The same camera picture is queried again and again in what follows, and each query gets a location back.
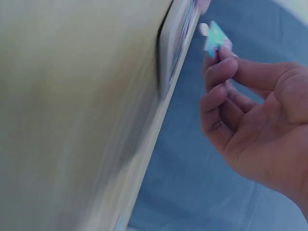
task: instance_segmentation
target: blue fabric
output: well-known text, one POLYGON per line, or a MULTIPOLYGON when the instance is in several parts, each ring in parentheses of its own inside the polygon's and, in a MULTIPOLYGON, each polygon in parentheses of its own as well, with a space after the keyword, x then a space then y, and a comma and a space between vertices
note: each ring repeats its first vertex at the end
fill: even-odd
MULTIPOLYGON (((308 29, 269 0, 215 0, 200 23, 211 20, 243 58, 308 65, 308 29)), ((141 231, 307 230, 293 202, 240 177, 202 135, 203 42, 197 30, 129 225, 141 231)))

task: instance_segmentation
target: knuckle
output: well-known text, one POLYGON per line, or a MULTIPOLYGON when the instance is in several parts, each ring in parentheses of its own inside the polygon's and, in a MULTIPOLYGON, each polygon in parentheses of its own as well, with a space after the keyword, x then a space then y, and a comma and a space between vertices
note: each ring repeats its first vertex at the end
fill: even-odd
POLYGON ((209 128, 206 130, 206 134, 212 133, 213 131, 217 130, 223 125, 221 120, 216 121, 213 123, 209 128))
POLYGON ((300 74, 304 69, 305 67, 303 65, 296 62, 283 63, 282 72, 276 86, 283 85, 288 79, 300 74))

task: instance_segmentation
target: beige surface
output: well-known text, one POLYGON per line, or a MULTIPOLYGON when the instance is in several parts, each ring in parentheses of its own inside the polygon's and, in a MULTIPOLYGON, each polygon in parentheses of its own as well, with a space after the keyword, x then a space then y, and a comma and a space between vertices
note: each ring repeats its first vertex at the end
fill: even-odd
POLYGON ((109 231, 170 0, 0 1, 0 230, 109 231))

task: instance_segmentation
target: fingernail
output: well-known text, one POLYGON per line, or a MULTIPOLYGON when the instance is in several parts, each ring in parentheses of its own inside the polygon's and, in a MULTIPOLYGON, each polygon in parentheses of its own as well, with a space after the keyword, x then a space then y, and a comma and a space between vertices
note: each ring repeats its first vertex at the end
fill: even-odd
POLYGON ((234 54, 229 47, 227 46, 221 46, 219 49, 219 52, 221 52, 225 56, 233 56, 233 57, 238 57, 236 54, 234 54))

